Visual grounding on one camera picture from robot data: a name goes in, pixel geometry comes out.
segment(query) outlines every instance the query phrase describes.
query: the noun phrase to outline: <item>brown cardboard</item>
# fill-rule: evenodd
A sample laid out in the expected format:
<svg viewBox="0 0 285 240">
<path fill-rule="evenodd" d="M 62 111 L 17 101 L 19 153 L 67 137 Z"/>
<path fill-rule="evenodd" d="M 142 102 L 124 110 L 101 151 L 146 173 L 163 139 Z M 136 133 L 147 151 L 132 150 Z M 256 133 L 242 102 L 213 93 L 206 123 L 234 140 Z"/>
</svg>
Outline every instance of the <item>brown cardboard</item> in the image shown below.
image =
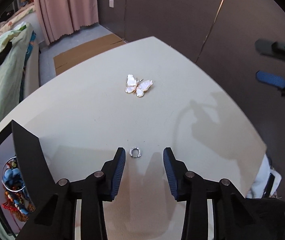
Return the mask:
<svg viewBox="0 0 285 240">
<path fill-rule="evenodd" d="M 56 74 L 59 75 L 91 57 L 123 44 L 125 43 L 121 38 L 110 34 L 67 50 L 53 58 Z"/>
<path fill-rule="evenodd" d="M 126 44 L 123 41 L 119 41 L 117 43 L 114 44 L 109 44 L 109 45 L 105 45 L 102 47 L 97 47 L 96 49 L 92 49 L 92 50 L 88 50 L 86 53 L 83 53 L 81 55 L 78 55 L 78 57 L 73 57 L 70 58 L 65 64 L 63 64 L 62 66 L 56 68 L 56 75 L 58 76 L 59 74 L 65 72 L 66 70 L 72 68 L 73 66 L 91 58 L 94 57 L 100 53 L 103 53 L 105 51 L 108 51 L 110 49 L 116 48 L 118 46 L 124 45 Z"/>
</svg>

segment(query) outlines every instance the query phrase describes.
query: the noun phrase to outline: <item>blue patterned fabric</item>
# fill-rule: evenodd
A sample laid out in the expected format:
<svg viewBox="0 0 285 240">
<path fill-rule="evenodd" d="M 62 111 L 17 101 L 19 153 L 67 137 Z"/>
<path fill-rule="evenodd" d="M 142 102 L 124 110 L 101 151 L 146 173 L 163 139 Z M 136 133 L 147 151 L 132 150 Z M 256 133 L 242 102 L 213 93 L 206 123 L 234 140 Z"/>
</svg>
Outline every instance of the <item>blue patterned fabric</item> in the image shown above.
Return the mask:
<svg viewBox="0 0 285 240">
<path fill-rule="evenodd" d="M 256 79 L 259 82 L 284 89 L 285 88 L 285 80 L 281 76 L 277 76 L 268 72 L 258 71 L 256 73 Z"/>
<path fill-rule="evenodd" d="M 32 32 L 30 42 L 29 42 L 29 45 L 27 48 L 26 56 L 25 56 L 25 62 L 23 65 L 23 70 L 22 70 L 22 78 L 21 78 L 20 93 L 19 93 L 19 102 L 21 102 L 23 100 L 23 96 L 24 96 L 23 95 L 23 89 L 24 89 L 24 85 L 25 85 L 26 65 L 27 65 L 27 61 L 31 55 L 32 48 L 34 47 L 35 39 L 36 39 L 36 34 L 35 34 L 35 32 Z"/>
</svg>

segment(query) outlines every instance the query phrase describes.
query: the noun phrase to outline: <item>white butterfly ornament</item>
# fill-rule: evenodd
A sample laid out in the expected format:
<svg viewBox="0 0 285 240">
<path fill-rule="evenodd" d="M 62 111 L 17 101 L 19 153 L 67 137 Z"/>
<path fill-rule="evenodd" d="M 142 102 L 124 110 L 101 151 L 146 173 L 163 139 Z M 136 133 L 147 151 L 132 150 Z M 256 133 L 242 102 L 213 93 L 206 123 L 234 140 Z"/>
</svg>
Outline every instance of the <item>white butterfly ornament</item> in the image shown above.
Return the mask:
<svg viewBox="0 0 285 240">
<path fill-rule="evenodd" d="M 138 80 L 133 77 L 133 75 L 127 76 L 127 87 L 126 87 L 126 93 L 135 93 L 138 97 L 142 97 L 144 95 L 144 92 L 150 88 L 150 86 L 153 84 L 152 80 L 147 80 L 142 82 L 143 79 Z"/>
</svg>

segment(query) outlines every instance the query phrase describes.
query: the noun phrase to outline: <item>blue ribbed rubber pad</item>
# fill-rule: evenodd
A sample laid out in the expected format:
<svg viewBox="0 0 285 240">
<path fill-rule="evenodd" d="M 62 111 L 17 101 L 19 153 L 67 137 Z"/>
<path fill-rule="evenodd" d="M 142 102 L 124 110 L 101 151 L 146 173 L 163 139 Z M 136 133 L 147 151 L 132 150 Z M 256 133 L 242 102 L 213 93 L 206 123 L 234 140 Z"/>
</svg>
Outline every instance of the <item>blue ribbed rubber pad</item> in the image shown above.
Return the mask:
<svg viewBox="0 0 285 240">
<path fill-rule="evenodd" d="M 115 171 L 115 174 L 112 178 L 112 184 L 111 184 L 111 197 L 112 199 L 115 199 L 115 196 L 118 194 L 119 186 L 120 186 L 120 181 L 121 177 L 124 171 L 124 164 L 126 162 L 126 152 L 125 150 L 122 151 L 121 156 L 118 160 L 117 168 Z"/>
<path fill-rule="evenodd" d="M 175 200 L 177 200 L 177 197 L 178 197 L 177 179 L 176 179 L 176 176 L 174 174 L 174 170 L 173 170 L 173 167 L 170 163 L 170 160 L 169 160 L 169 157 L 168 157 L 166 150 L 164 150 L 163 159 L 164 159 L 164 166 L 165 166 L 165 171 L 166 171 L 166 175 L 167 175 L 167 180 L 168 180 L 170 192 L 174 196 Z"/>
<path fill-rule="evenodd" d="M 262 82 L 262 83 L 265 83 L 268 85 L 272 85 L 272 86 L 278 87 L 280 89 L 285 88 L 285 80 L 282 77 L 276 76 L 274 74 L 270 74 L 268 72 L 258 71 L 256 73 L 256 79 L 259 82 Z"/>
</svg>

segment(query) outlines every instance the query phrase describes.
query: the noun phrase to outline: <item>jewelry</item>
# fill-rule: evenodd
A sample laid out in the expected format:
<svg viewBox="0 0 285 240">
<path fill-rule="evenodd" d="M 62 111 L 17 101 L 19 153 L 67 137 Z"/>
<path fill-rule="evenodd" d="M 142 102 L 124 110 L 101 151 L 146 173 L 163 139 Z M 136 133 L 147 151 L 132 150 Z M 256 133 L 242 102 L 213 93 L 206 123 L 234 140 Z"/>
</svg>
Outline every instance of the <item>jewelry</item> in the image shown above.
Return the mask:
<svg viewBox="0 0 285 240">
<path fill-rule="evenodd" d="M 138 80 L 133 77 L 133 75 L 128 75 L 127 76 L 127 87 L 125 92 L 130 94 L 130 93 L 135 93 L 138 97 L 142 97 L 144 95 L 144 92 L 150 88 L 150 86 L 153 84 L 152 80 L 147 80 L 142 82 L 143 79 Z"/>
<path fill-rule="evenodd" d="M 137 155 L 137 156 L 133 156 L 133 155 L 132 155 L 132 151 L 133 151 L 133 150 L 138 150 L 138 155 Z M 139 158 L 139 157 L 141 156 L 141 152 L 140 152 L 140 149 L 139 149 L 138 147 L 131 148 L 129 154 L 130 154 L 130 156 L 133 157 L 133 158 Z"/>
</svg>

